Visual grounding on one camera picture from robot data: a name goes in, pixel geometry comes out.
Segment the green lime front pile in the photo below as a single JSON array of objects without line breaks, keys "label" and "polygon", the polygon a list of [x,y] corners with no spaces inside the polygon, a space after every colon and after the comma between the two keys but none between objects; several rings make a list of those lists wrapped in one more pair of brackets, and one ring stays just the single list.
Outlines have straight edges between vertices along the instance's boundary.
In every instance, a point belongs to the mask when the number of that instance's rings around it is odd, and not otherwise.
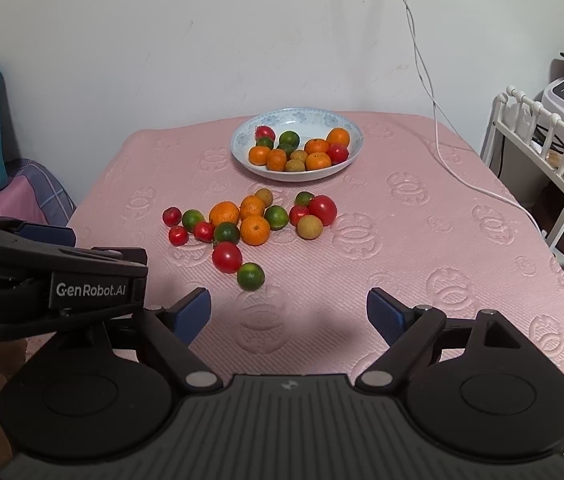
[{"label": "green lime front pile", "polygon": [[299,135],[293,130],[286,130],[282,132],[279,136],[279,143],[291,143],[296,146],[299,146]]}]

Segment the green lime pile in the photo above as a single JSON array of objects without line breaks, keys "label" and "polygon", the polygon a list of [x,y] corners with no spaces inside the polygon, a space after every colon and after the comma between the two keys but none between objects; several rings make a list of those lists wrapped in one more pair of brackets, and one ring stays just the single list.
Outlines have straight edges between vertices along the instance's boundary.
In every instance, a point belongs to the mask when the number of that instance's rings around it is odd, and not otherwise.
[{"label": "green lime pile", "polygon": [[189,232],[192,233],[195,227],[200,223],[204,222],[205,217],[201,211],[197,209],[188,209],[186,210],[181,219],[182,226]]},{"label": "green lime pile", "polygon": [[279,143],[291,143],[296,146],[299,146],[299,135],[293,130],[286,130],[282,132],[279,136]]}]

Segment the orange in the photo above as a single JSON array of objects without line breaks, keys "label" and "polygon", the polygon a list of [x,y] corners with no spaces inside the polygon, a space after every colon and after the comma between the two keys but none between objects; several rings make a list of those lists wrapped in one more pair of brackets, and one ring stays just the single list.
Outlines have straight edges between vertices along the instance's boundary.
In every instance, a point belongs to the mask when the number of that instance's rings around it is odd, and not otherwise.
[{"label": "orange", "polygon": [[345,128],[333,128],[326,136],[326,142],[330,145],[340,144],[347,148],[350,143],[350,134]]}]

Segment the dark red small fruit left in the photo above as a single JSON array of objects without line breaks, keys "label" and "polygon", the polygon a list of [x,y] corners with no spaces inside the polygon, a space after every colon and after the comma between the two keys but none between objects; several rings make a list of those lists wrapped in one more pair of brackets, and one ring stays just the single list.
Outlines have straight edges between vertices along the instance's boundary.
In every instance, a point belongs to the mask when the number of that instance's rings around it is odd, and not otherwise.
[{"label": "dark red small fruit left", "polygon": [[182,213],[178,207],[168,207],[162,213],[162,220],[165,226],[171,228],[178,226],[182,218]]}]

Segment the small red tomato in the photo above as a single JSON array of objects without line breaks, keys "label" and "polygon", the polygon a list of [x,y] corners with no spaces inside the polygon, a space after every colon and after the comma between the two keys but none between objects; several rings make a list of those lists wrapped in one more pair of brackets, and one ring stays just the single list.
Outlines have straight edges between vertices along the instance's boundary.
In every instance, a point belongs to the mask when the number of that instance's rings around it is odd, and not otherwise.
[{"label": "small red tomato", "polygon": [[212,244],[215,240],[215,227],[207,221],[200,221],[193,228],[194,237],[202,243]]},{"label": "small red tomato", "polygon": [[168,240],[172,246],[183,246],[189,240],[189,233],[183,226],[172,226],[168,231]]}]

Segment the green lime left pile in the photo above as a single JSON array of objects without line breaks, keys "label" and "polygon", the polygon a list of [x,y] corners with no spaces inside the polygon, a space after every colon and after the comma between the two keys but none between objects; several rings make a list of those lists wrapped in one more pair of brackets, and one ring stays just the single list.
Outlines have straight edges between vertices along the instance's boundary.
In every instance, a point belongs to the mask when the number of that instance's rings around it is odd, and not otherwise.
[{"label": "green lime left pile", "polygon": [[188,209],[186,210],[181,219],[182,226],[189,232],[192,233],[195,227],[200,223],[204,222],[205,217],[201,211],[197,209]]}]

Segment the small red tomato middle left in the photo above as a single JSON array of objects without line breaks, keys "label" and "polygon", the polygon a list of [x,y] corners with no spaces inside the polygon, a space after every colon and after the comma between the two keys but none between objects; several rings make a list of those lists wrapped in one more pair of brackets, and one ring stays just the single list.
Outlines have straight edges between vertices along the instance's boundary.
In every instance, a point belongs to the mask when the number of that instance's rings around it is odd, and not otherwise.
[{"label": "small red tomato middle left", "polygon": [[207,221],[200,221],[193,228],[194,237],[202,243],[212,244],[215,240],[215,227]]}]

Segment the dark green lime centre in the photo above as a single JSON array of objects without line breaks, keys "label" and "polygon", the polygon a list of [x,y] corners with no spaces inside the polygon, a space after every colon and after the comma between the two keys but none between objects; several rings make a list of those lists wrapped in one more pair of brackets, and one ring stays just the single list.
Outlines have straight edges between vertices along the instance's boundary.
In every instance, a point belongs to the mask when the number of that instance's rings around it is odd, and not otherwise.
[{"label": "dark green lime centre", "polygon": [[238,244],[241,239],[239,228],[232,222],[221,222],[214,229],[214,242],[216,244],[229,242]]}]

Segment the orange tangerine middle pile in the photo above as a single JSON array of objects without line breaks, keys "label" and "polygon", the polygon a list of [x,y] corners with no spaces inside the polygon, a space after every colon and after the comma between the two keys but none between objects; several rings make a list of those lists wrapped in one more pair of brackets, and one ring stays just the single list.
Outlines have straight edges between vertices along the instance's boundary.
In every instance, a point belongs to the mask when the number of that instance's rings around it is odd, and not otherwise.
[{"label": "orange tangerine middle pile", "polygon": [[267,208],[266,203],[256,195],[249,195],[242,200],[240,205],[240,218],[262,217]]}]

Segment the orange tangerine front pile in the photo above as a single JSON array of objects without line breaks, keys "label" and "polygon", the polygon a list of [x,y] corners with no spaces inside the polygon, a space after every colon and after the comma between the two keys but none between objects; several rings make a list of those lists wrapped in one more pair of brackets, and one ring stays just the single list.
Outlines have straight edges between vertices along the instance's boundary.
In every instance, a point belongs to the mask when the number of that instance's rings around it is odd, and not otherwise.
[{"label": "orange tangerine front pile", "polygon": [[242,220],[240,226],[241,240],[250,246],[265,244],[270,236],[270,224],[261,216],[249,216]]}]

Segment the tan longan top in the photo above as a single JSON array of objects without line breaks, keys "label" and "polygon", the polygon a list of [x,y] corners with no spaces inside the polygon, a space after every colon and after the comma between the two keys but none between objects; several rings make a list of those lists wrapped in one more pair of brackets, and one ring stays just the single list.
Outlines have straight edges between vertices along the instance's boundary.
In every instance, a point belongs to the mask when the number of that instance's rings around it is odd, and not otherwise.
[{"label": "tan longan top", "polygon": [[273,203],[273,194],[268,188],[258,188],[255,192],[255,196],[258,197],[268,208]]}]

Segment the small red fruit centre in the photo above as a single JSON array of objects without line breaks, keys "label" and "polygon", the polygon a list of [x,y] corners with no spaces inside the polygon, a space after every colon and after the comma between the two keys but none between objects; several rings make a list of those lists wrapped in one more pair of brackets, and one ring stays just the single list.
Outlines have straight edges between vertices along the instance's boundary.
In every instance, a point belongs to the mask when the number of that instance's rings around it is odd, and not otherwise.
[{"label": "small red fruit centre", "polygon": [[292,226],[297,226],[301,218],[304,218],[309,214],[309,209],[305,205],[294,205],[288,212],[288,218],[290,219]]}]

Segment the tan longan right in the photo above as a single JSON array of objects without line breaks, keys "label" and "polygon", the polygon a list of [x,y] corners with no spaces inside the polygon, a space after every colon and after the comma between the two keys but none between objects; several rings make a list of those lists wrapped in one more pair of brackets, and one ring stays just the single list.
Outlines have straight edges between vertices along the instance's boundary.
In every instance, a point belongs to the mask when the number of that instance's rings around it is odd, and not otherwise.
[{"label": "tan longan right", "polygon": [[315,240],[323,231],[322,221],[313,214],[305,214],[297,222],[296,232],[303,240]]}]

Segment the large red tomato right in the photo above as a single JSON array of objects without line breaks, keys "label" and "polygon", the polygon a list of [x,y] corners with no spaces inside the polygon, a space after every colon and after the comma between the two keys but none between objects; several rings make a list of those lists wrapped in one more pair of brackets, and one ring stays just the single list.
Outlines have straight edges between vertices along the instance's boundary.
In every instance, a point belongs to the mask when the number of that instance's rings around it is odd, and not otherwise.
[{"label": "large red tomato right", "polygon": [[308,203],[308,209],[324,226],[330,226],[338,214],[336,203],[326,195],[314,196]]}]

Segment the blue floral white bowl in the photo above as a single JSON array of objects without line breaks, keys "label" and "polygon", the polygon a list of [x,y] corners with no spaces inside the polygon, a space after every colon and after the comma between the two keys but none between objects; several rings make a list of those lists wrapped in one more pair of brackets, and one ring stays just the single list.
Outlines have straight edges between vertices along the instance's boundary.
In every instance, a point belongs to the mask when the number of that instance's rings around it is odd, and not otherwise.
[{"label": "blue floral white bowl", "polygon": [[352,164],[361,129],[346,117],[310,107],[254,116],[234,130],[234,159],[256,176],[284,183],[318,181]]}]

